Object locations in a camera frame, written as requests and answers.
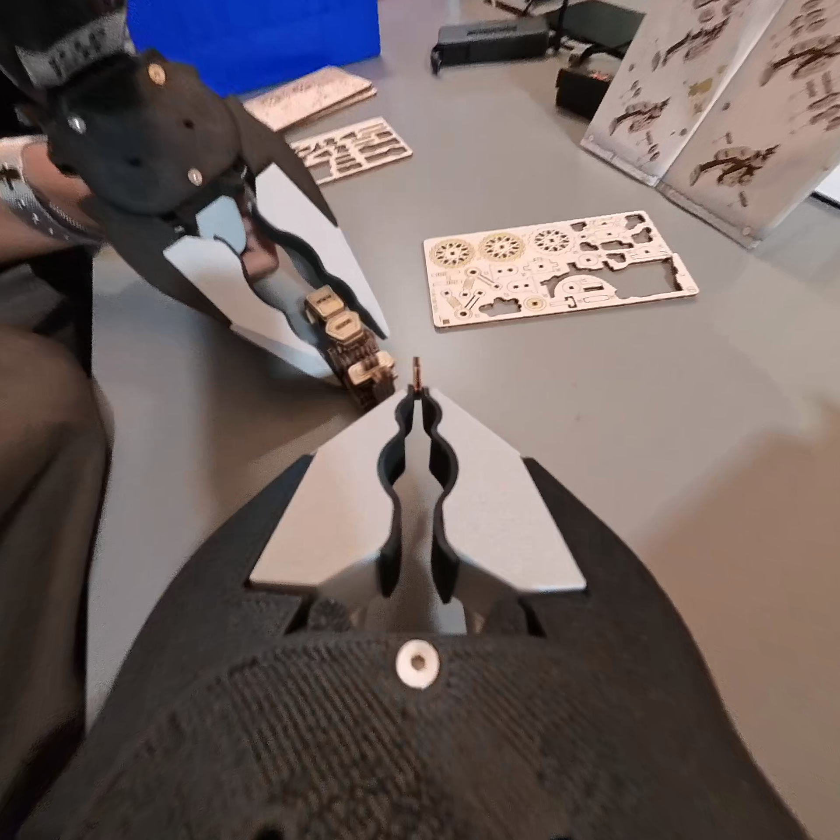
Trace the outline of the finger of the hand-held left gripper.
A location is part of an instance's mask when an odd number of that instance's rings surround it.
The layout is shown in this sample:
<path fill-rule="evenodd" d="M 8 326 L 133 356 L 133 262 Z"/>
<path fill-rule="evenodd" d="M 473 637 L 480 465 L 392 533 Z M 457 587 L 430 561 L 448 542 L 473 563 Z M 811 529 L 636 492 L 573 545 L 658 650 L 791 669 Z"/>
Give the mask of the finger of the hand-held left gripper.
<path fill-rule="evenodd" d="M 314 379 L 335 376 L 317 347 L 301 338 L 287 314 L 256 294 L 246 277 L 247 235 L 236 200 L 220 196 L 196 214 L 198 235 L 179 237 L 164 258 L 228 320 L 229 328 Z"/>
<path fill-rule="evenodd" d="M 297 255 L 310 276 L 338 292 L 380 339 L 389 338 L 380 303 L 338 219 L 300 161 L 291 172 L 274 161 L 257 174 L 251 214 L 275 245 Z"/>

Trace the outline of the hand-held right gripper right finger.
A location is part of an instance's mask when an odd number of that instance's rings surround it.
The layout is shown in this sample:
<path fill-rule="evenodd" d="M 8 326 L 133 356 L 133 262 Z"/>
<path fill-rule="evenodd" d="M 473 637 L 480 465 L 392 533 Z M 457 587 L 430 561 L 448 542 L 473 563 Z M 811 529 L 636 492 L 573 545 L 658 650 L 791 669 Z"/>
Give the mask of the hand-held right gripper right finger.
<path fill-rule="evenodd" d="M 436 388 L 420 395 L 429 470 L 440 485 L 431 565 L 443 603 L 478 634 L 499 602 L 581 593 L 586 581 L 560 526 L 509 442 Z"/>

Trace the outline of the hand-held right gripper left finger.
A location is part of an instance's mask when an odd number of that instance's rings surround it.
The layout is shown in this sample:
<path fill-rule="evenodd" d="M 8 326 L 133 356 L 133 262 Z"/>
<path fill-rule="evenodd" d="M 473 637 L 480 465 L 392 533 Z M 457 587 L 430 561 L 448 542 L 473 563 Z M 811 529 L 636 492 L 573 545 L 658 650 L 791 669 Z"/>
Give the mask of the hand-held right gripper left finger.
<path fill-rule="evenodd" d="M 350 613 L 390 597 L 400 578 L 401 502 L 412 387 L 388 397 L 311 456 L 249 583 L 311 595 Z"/>

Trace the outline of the wooden puzzle model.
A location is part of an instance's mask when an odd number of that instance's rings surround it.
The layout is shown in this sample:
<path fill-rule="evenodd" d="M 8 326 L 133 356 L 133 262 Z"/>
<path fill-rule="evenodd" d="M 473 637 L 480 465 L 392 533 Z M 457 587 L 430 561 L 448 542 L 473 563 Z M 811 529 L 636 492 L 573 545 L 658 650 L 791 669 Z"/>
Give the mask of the wooden puzzle model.
<path fill-rule="evenodd" d="M 330 286 L 306 296 L 304 312 L 341 385 L 367 413 L 396 392 L 395 362 L 374 332 Z"/>

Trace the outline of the person's left forearm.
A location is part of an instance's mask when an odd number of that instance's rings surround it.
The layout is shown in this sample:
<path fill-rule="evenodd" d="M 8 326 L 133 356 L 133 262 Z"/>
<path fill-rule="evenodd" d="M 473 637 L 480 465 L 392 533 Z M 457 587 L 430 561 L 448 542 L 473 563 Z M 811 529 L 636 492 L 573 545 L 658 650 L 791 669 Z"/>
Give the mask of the person's left forearm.
<path fill-rule="evenodd" d="M 81 178 L 53 164 L 43 136 L 2 138 L 2 265 L 75 247 L 97 253 L 104 237 L 82 206 L 89 196 Z"/>

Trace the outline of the grey desk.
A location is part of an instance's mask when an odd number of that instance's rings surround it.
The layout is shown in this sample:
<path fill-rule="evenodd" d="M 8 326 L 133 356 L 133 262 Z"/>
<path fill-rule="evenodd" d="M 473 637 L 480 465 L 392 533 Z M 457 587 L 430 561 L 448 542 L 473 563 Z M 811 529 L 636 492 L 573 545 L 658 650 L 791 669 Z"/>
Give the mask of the grey desk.
<path fill-rule="evenodd" d="M 808 199 L 755 250 L 584 152 L 559 62 L 443 70 L 438 29 L 482 2 L 380 2 L 377 95 L 297 136 L 384 117 L 407 161 L 325 195 L 423 377 L 537 459 L 646 563 L 755 759 L 814 838 L 838 838 L 838 213 Z M 666 301 L 436 332 L 422 243 L 645 210 L 700 289 Z M 353 419 L 150 288 L 94 269 L 94 373 L 112 467 L 91 572 L 87 722 L 197 545 Z"/>

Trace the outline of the small wooden puzzle sheet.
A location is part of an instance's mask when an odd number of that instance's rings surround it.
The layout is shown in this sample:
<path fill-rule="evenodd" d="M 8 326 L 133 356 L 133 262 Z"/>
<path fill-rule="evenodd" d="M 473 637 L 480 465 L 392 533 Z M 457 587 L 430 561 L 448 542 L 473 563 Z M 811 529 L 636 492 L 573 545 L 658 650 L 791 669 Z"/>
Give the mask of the small wooden puzzle sheet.
<path fill-rule="evenodd" d="M 290 147 L 319 186 L 409 159 L 413 151 L 383 118 L 292 142 Z"/>

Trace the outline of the stack of wooden sheets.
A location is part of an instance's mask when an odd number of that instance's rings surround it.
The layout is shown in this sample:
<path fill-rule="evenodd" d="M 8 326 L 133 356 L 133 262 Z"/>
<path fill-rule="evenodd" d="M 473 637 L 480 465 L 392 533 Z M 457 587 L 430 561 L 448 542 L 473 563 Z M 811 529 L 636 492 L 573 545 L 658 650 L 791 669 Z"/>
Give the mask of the stack of wooden sheets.
<path fill-rule="evenodd" d="M 244 108 L 270 130 L 284 132 L 372 98 L 376 93 L 371 80 L 327 66 L 244 101 Z"/>

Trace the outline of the blue plastic bin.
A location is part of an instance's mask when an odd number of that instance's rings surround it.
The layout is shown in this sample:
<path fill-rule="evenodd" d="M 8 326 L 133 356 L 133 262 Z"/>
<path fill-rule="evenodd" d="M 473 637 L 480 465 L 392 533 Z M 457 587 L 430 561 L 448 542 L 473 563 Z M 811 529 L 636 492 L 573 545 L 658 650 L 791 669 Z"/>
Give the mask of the blue plastic bin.
<path fill-rule="evenodd" d="M 129 31 L 221 96 L 272 88 L 381 52 L 376 1 L 129 1 Z"/>

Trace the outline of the wooden puzzle sheet with gears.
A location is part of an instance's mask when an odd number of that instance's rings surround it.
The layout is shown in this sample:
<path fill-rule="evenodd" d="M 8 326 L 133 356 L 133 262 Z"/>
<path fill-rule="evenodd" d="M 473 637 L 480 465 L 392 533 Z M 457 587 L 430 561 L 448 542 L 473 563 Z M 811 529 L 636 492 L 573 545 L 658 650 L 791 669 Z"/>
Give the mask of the wooden puzzle sheet with gears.
<path fill-rule="evenodd" d="M 447 234 L 424 240 L 423 256 L 441 331 L 699 294 L 645 211 Z"/>

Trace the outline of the black flat device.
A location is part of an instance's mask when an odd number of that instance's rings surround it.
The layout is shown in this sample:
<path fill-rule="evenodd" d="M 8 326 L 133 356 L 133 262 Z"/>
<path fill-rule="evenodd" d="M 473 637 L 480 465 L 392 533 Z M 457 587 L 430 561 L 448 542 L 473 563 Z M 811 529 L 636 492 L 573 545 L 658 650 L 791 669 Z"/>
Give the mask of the black flat device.
<path fill-rule="evenodd" d="M 552 29 L 542 17 L 483 20 L 441 27 L 429 64 L 437 75 L 447 67 L 507 63 L 543 58 Z"/>

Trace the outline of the small black box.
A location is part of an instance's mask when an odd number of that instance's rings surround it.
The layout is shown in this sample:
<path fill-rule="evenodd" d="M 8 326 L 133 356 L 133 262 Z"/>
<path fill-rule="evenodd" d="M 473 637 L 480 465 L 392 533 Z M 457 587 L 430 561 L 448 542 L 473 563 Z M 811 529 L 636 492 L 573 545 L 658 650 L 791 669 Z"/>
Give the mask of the small black box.
<path fill-rule="evenodd" d="M 622 63 L 606 53 L 573 56 L 559 70 L 554 103 L 562 114 L 591 121 Z"/>

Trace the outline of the black stand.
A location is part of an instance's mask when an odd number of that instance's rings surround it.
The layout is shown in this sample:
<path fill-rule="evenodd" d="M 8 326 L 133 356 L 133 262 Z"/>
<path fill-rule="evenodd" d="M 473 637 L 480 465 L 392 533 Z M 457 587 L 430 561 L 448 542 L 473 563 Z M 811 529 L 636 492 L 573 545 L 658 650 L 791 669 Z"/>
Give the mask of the black stand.
<path fill-rule="evenodd" d="M 576 54 L 579 63 L 594 56 L 622 60 L 644 21 L 644 13 L 603 1 L 562 2 L 543 13 L 553 32 L 553 45 L 566 41 L 583 45 Z"/>

